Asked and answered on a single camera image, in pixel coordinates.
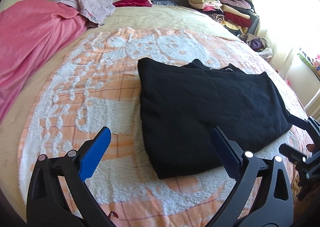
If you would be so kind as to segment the beige bed sheet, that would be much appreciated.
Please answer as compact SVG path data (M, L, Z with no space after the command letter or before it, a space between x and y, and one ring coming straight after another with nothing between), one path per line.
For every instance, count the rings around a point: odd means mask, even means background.
M53 55L34 75L27 80L17 99L1 122L1 133L13 126L15 130L24 127L30 110L49 76L62 64L66 55L85 37L99 32L113 32L119 28L133 29L187 29L228 40L235 40L222 25L208 16L187 7L155 5L153 7L120 7L105 20L99 28L87 30L82 36Z

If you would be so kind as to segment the white curtain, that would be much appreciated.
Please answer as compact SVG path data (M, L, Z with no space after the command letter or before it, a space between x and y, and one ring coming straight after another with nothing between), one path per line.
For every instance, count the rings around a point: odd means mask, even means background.
M253 0L257 33L269 42L271 66L284 78L299 50L319 55L319 0Z

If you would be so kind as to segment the pink blanket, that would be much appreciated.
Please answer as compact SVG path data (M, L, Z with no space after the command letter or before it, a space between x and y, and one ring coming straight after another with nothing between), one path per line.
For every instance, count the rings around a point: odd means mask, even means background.
M1 11L1 118L26 81L87 24L76 9L47 0L22 0Z

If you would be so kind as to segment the stack of folded clothes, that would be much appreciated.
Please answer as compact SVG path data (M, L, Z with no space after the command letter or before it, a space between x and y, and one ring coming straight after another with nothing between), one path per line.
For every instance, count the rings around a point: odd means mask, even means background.
M188 0L191 8L209 16L235 36L247 34L250 14L256 13L250 0Z

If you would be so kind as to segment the grey bedside cabinet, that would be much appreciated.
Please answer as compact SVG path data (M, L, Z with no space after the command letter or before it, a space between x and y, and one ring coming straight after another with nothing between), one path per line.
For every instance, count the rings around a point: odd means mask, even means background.
M255 34L256 30L257 30L257 27L259 25L259 21L260 21L260 18L258 15L256 15L255 13L251 13L250 14L250 21L251 21L251 25L250 27L248 28L247 30L247 33L249 34Z

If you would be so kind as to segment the lilac garment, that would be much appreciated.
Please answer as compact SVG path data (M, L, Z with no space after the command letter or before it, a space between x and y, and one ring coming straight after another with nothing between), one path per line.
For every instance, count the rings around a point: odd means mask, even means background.
M104 24L104 20L111 16L116 7L113 0L54 0L57 3L63 3L79 11L92 27L99 27Z

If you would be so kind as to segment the red pillow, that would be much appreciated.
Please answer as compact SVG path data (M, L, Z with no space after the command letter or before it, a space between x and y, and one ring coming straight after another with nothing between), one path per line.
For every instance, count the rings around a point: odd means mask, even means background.
M150 0L117 0L113 3L115 7L152 7Z

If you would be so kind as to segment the black IKISS sweatshirt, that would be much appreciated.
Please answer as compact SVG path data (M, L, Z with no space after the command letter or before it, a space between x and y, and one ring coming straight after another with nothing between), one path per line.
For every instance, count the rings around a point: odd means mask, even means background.
M138 74L144 147L159 179L220 167L210 141L214 127L257 152L292 126L266 73L246 74L233 65L212 69L198 59L178 67L143 58Z

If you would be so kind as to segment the floral basket of clothes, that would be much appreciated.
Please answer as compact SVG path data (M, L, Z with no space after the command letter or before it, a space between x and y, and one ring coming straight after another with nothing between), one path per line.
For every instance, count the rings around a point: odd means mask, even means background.
M257 37L256 35L247 33L237 36L240 40L246 43L253 51L255 51L265 61L273 57L273 51L265 38Z

